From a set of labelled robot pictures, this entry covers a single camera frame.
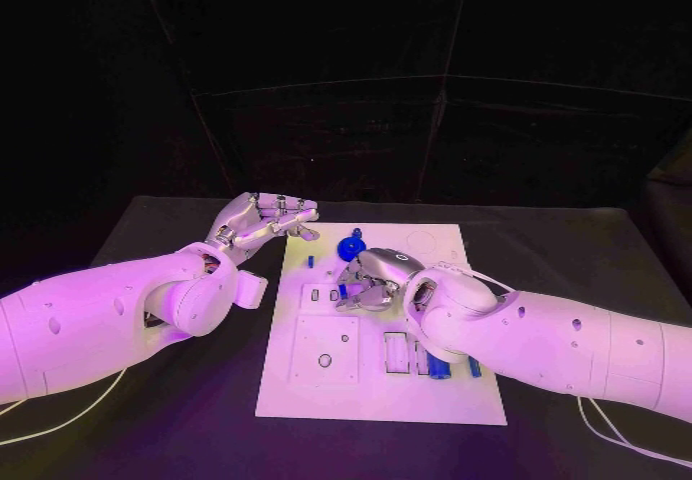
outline robotic hand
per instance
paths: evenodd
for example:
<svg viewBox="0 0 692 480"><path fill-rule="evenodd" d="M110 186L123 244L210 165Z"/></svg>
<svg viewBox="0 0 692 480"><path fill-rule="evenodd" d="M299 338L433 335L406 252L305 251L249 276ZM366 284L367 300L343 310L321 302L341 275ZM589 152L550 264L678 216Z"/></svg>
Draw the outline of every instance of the robotic hand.
<svg viewBox="0 0 692 480"><path fill-rule="evenodd" d="M245 193L203 243L59 275L1 298L0 404L76 388L206 335L233 303L256 308L266 280L236 266L275 236L315 240L302 223L317 217L315 202Z"/></svg>
<svg viewBox="0 0 692 480"><path fill-rule="evenodd" d="M495 296L478 278L507 293ZM337 281L363 287L337 310L400 305L409 333L441 360L471 355L529 385L692 422L692 328L514 291L443 262L425 268L389 249L360 252Z"/></svg>

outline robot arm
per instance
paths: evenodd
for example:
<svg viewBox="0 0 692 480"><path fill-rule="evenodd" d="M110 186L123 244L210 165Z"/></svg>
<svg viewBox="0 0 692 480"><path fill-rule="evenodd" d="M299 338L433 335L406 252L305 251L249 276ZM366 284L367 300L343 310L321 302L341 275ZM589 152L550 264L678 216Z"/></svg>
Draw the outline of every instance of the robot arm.
<svg viewBox="0 0 692 480"><path fill-rule="evenodd" d="M409 332L441 360L456 363L471 355L539 388L692 422L690 328L537 293L495 296L468 270L445 263L419 267L393 250L361 252L340 282L357 281L380 298L363 292L337 309L377 310L399 300Z"/></svg>
<svg viewBox="0 0 692 480"><path fill-rule="evenodd" d="M266 281L236 265L278 235L315 239L301 224L317 216L314 202L243 194L203 243L59 275L0 299L0 404L76 388L206 335L233 303L256 308Z"/></svg>

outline circular cutout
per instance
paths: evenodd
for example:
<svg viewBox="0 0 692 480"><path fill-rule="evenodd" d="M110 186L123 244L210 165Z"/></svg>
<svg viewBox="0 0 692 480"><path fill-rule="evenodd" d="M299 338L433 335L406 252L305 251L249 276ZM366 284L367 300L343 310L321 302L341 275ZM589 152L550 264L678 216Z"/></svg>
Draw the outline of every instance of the circular cutout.
<svg viewBox="0 0 692 480"><path fill-rule="evenodd" d="M413 253L432 253L436 248L435 237L428 232L420 231L407 236L406 244Z"/></svg>
<svg viewBox="0 0 692 480"><path fill-rule="evenodd" d="M331 365L331 356L322 353L317 359L317 363L319 364L321 368L327 368Z"/></svg>

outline black backdrop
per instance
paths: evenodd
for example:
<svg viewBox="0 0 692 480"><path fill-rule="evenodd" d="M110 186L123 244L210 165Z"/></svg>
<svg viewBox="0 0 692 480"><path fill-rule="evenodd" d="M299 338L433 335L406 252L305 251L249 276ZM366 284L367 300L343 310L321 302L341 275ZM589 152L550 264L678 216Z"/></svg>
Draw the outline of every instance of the black backdrop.
<svg viewBox="0 0 692 480"><path fill-rule="evenodd" d="M136 194L621 205L690 122L678 2L21 8L1 292L87 264Z"/></svg>

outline blue component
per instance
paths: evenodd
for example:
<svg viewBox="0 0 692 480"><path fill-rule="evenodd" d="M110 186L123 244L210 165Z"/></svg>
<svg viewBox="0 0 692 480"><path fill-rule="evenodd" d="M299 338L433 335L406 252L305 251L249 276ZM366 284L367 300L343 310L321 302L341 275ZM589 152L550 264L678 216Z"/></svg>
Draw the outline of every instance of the blue component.
<svg viewBox="0 0 692 480"><path fill-rule="evenodd" d="M350 262L356 258L356 255L367 249L361 236L363 232L360 232L360 229L353 229L350 237L345 237L335 246L335 252L344 262Z"/></svg>
<svg viewBox="0 0 692 480"><path fill-rule="evenodd" d="M451 377L451 369L449 369L449 364L446 362L442 362L436 357L433 357L429 352L425 352L428 354L428 373L429 373L429 378L433 378L435 380L443 380L445 378Z"/></svg>
<svg viewBox="0 0 692 480"><path fill-rule="evenodd" d="M468 357L468 368L471 369L471 377L480 377L480 364L478 361L469 356Z"/></svg>

